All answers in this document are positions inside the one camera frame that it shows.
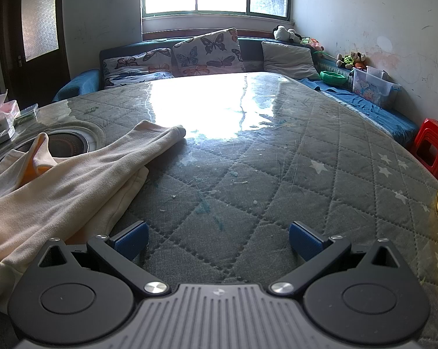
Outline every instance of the butterfly pillow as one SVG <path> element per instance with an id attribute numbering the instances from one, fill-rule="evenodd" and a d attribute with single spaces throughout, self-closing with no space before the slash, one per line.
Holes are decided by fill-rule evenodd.
<path id="1" fill-rule="evenodd" d="M 244 72 L 235 28 L 187 39 L 172 51 L 181 76 Z"/>
<path id="2" fill-rule="evenodd" d="M 170 72 L 171 58 L 170 48 L 156 48 L 139 55 L 105 59 L 102 62 L 103 73 L 106 76 L 134 69 L 146 73 Z"/>
<path id="3" fill-rule="evenodd" d="M 171 73 L 171 58 L 170 48 L 156 48 L 139 55 L 105 59 L 102 62 L 105 86 L 126 85 L 134 83 L 135 79 L 145 80 L 145 75 L 151 73 Z"/>

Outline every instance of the plastic storage box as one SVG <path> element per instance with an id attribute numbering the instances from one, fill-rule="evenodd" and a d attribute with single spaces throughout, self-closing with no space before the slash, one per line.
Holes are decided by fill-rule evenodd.
<path id="1" fill-rule="evenodd" d="M 380 69 L 368 65 L 366 66 L 366 68 L 367 68 L 367 74 L 378 77 L 379 79 L 387 80 L 387 72 L 381 71 Z"/>
<path id="2" fill-rule="evenodd" d="M 383 109 L 391 109 L 401 85 L 382 80 L 356 68 L 354 70 L 353 93 Z"/>

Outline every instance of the blue gripper pad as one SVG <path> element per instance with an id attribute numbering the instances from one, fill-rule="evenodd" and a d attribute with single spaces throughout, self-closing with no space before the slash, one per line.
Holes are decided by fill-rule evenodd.
<path id="1" fill-rule="evenodd" d="M 116 236 L 111 237 L 111 241 L 113 243 L 112 247 L 131 261 L 140 251 L 146 248 L 149 238 L 147 223 L 138 221 Z"/>
<path id="2" fill-rule="evenodd" d="M 301 222 L 293 222 L 290 225 L 288 239 L 293 250 L 305 261 L 310 260 L 330 245 L 328 239 Z"/>

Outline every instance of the red stool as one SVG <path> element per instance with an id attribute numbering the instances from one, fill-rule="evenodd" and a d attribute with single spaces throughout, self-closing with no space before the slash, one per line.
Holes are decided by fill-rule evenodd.
<path id="1" fill-rule="evenodd" d="M 438 179 L 438 121 L 425 119 L 410 152 Z"/>

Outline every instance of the blue sofa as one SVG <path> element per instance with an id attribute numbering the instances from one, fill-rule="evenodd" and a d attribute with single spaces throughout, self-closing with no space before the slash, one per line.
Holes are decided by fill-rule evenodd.
<path id="1" fill-rule="evenodd" d="M 172 48 L 173 45 L 184 41 L 188 38 L 171 38 L 171 39 L 158 39 L 146 42 L 129 44 L 127 46 L 120 46 L 115 48 L 110 48 L 107 50 L 102 50 L 99 53 L 99 69 L 91 69 L 85 71 L 72 79 L 67 85 L 57 92 L 53 98 L 53 102 L 62 101 L 63 99 L 69 99 L 71 97 L 79 96 L 82 94 L 88 94 L 97 92 L 98 90 L 104 89 L 104 80 L 102 77 L 102 62 L 104 59 L 124 57 L 141 54 L 156 48 Z M 247 72 L 259 72 L 263 71 L 263 48 L 261 42 L 276 42 L 289 44 L 287 42 L 280 42 L 274 39 L 266 38 L 245 38 L 238 37 L 240 43 L 240 50 L 243 57 L 244 66 Z M 314 67 L 318 69 L 318 57 L 315 54 L 315 50 L 306 44 L 292 44 L 300 47 L 307 47 L 311 50 L 311 55 L 313 57 Z M 172 68 L 175 69 L 177 66 L 175 57 L 172 57 Z"/>

